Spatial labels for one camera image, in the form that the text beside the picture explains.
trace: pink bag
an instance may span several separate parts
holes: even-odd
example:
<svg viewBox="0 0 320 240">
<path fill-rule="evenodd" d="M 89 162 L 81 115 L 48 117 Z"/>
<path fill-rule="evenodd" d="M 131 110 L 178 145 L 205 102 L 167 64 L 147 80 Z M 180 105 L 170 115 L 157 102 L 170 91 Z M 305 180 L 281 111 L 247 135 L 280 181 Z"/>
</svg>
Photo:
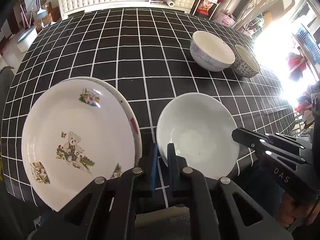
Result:
<svg viewBox="0 0 320 240">
<path fill-rule="evenodd" d="M 219 12 L 214 22 L 220 23 L 228 27 L 231 27 L 233 24 L 236 23 L 232 18 L 230 18 L 228 15 L 223 14 L 222 12 Z"/>
</svg>

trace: bowl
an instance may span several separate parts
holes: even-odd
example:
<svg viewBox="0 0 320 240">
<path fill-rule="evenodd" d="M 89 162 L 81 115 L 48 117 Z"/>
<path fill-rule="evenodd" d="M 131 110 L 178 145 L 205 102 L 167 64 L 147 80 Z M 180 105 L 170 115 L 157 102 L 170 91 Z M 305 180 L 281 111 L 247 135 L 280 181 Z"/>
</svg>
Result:
<svg viewBox="0 0 320 240">
<path fill-rule="evenodd" d="M 236 164 L 239 144 L 231 135 L 236 123 L 218 100 L 201 93 L 187 93 L 170 101 L 157 124 L 157 144 L 164 163 L 167 145 L 204 176 L 227 176 Z"/>
<path fill-rule="evenodd" d="M 235 61 L 232 49 L 219 37 L 205 31 L 193 33 L 190 54 L 201 67 L 210 71 L 221 71 Z"/>
<path fill-rule="evenodd" d="M 252 78 L 260 72 L 260 66 L 252 53 L 241 45 L 233 47 L 236 60 L 232 65 L 233 70 L 240 76 Z"/>
<path fill-rule="evenodd" d="M 138 124 L 137 118 L 134 115 L 134 112 L 133 112 L 130 104 L 128 103 L 128 101 L 112 85 L 110 85 L 109 83 L 107 83 L 107 82 L 105 82 L 103 80 L 100 80 L 98 78 L 83 76 L 83 77 L 73 77 L 73 78 L 69 78 L 67 80 L 71 80 L 71 79 L 91 80 L 91 81 L 96 82 L 97 84 L 105 87 L 106 89 L 108 89 L 111 92 L 111 94 L 113 94 L 115 96 L 115 98 L 121 104 L 125 114 L 128 117 L 128 120 L 130 122 L 131 130 L 132 130 L 133 138 L 134 138 L 134 146 L 135 146 L 135 150 L 136 150 L 135 165 L 137 166 L 139 159 L 142 157 L 142 140 L 141 140 L 141 133 L 140 133 L 140 129 L 139 129 L 139 124 Z"/>
<path fill-rule="evenodd" d="M 135 163 L 121 104 L 83 79 L 60 82 L 39 97 L 23 127 L 21 153 L 32 187 L 55 211 L 96 177 L 117 178 Z"/>
</svg>

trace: blue jeans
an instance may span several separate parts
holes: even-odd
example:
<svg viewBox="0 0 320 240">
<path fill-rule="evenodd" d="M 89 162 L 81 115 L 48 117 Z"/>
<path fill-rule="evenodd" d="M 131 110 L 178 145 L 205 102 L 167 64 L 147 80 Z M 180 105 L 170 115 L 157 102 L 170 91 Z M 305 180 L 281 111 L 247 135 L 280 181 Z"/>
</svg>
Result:
<svg viewBox="0 0 320 240">
<path fill-rule="evenodd" d="M 261 168 L 259 161 L 240 173 L 234 182 L 272 217 L 275 217 L 284 190 Z"/>
</svg>

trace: paper roll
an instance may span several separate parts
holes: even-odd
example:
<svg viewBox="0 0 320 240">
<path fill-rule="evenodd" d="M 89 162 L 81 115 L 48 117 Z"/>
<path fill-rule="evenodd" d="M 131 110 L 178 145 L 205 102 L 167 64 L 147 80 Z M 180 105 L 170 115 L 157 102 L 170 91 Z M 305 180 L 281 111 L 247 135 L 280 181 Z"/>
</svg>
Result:
<svg viewBox="0 0 320 240">
<path fill-rule="evenodd" d="M 167 5 L 169 5 L 170 7 L 173 7 L 174 6 L 174 2 L 173 1 L 171 1 L 171 0 L 164 0 L 166 3 L 167 3 Z"/>
</svg>

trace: table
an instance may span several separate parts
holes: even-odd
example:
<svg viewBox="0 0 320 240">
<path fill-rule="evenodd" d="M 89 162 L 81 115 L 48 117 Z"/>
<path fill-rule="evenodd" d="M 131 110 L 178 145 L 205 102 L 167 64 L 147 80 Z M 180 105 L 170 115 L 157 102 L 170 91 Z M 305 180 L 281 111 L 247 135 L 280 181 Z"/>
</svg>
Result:
<svg viewBox="0 0 320 240">
<path fill-rule="evenodd" d="M 22 129 L 34 102 L 49 87 L 70 77 L 100 78 L 125 96 L 140 126 L 143 154 L 156 141 L 156 125 L 163 108 L 187 92 L 205 93 L 219 100 L 238 127 L 259 133 L 290 133 L 294 127 L 292 107 L 281 97 L 281 83 L 275 74 L 261 67 L 257 76 L 248 79 L 235 75 L 230 68 L 209 72 L 199 67 L 189 52 L 190 38 L 196 30 L 213 33 L 229 46 L 254 46 L 249 37 L 228 27 L 161 9 L 103 10 L 45 28 L 26 53 L 5 105 L 1 152 L 9 193 L 37 206 L 45 205 L 24 171 Z M 254 152 L 240 146 L 230 176 L 236 176 L 254 160 Z M 160 156 L 157 166 L 155 197 L 142 204 L 140 212 L 180 201 L 170 193 L 168 170 Z"/>
</svg>

